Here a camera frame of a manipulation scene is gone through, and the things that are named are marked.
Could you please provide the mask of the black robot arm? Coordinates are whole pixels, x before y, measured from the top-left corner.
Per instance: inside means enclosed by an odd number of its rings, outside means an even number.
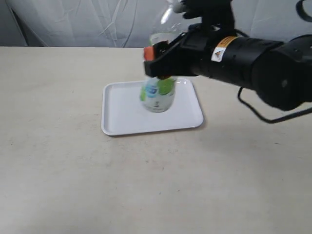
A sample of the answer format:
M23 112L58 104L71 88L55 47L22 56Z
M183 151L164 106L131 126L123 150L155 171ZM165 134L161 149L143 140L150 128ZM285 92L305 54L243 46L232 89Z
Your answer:
M289 42L240 37L234 29L191 27L171 42L145 47L146 75L205 76L253 90L290 111L312 100L312 37Z

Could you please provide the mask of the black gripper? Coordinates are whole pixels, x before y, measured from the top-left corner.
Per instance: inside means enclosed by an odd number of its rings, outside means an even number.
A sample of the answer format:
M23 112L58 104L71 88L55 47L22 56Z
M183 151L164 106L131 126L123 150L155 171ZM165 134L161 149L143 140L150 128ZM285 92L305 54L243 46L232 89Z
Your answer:
M145 74L151 78L195 76L200 61L211 55L227 36L237 36L235 27L192 24L172 42L160 41L143 50Z

